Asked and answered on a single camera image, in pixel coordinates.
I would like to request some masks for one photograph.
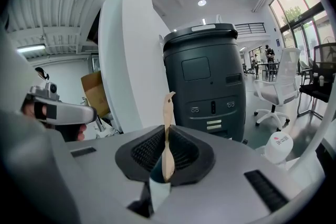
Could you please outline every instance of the wooden spoon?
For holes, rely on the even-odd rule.
[[[165,142],[164,142],[164,151],[162,153],[162,175],[164,181],[169,182],[175,171],[175,162],[173,158],[173,154],[169,149],[169,127],[173,118],[173,101],[172,96],[175,92],[171,92],[167,94],[164,98],[163,103],[163,121],[164,121],[164,134],[165,134]]]

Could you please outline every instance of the cardboard box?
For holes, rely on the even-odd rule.
[[[101,72],[88,74],[81,78],[83,89],[90,106],[97,110],[100,117],[103,117],[110,112],[107,103]]]

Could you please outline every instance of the white pillar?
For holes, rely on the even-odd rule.
[[[169,89],[159,45],[162,33],[154,14],[152,0],[105,0],[101,11],[103,84],[123,132],[163,123],[162,105]]]

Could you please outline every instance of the ceiling light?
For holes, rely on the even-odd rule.
[[[204,6],[205,4],[206,4],[206,0],[200,0],[200,1],[198,1],[198,5],[200,7]]]
[[[45,49],[46,46],[44,45],[34,45],[34,46],[28,46],[28,47],[24,47],[24,48],[19,48],[17,49],[18,52],[28,52],[28,51],[32,51],[32,50],[43,50]]]

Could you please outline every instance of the hand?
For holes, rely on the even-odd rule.
[[[35,118],[34,103],[30,102],[30,103],[25,104],[22,107],[22,112],[28,117]],[[46,105],[42,106],[42,113],[43,113],[44,116],[47,115],[47,106]],[[48,128],[48,129],[53,129],[54,128],[53,125],[50,125],[50,124],[45,124],[45,127]],[[86,127],[85,124],[82,124],[79,127],[78,136],[77,136],[78,141],[84,140],[85,136],[84,136],[83,132],[86,130],[86,128],[87,127]]]

